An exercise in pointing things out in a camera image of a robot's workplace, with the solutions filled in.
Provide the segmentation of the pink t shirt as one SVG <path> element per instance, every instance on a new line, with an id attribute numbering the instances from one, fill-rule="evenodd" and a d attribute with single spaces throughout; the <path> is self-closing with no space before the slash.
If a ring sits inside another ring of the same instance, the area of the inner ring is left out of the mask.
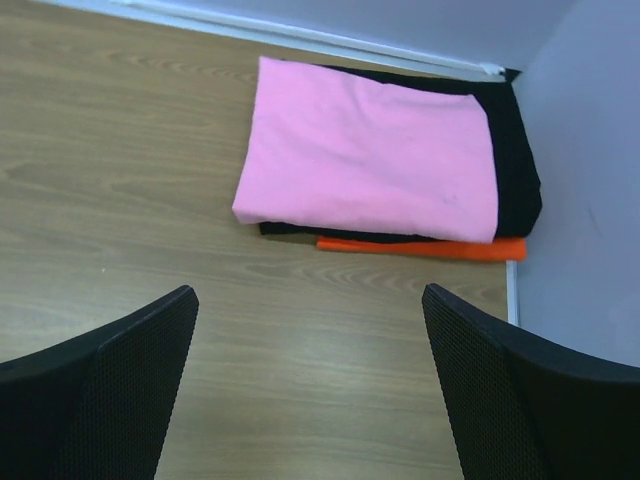
<path id="1" fill-rule="evenodd" d="M 489 243 L 498 187 L 487 116 L 471 95 L 263 57 L 232 209 L 243 224 Z"/>

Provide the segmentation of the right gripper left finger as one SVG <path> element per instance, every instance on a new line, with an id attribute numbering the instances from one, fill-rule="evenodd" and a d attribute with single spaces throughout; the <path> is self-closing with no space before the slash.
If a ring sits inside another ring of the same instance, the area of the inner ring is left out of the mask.
<path id="1" fill-rule="evenodd" d="M 4 479 L 152 479 L 198 315 L 181 286 L 1 365 Z"/>

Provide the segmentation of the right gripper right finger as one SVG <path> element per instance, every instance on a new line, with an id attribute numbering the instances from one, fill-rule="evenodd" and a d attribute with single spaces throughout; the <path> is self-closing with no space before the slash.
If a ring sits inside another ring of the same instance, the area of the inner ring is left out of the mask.
<path id="1" fill-rule="evenodd" d="M 638 368 L 553 343 L 435 283 L 422 307 L 464 478 L 638 478 Z"/>

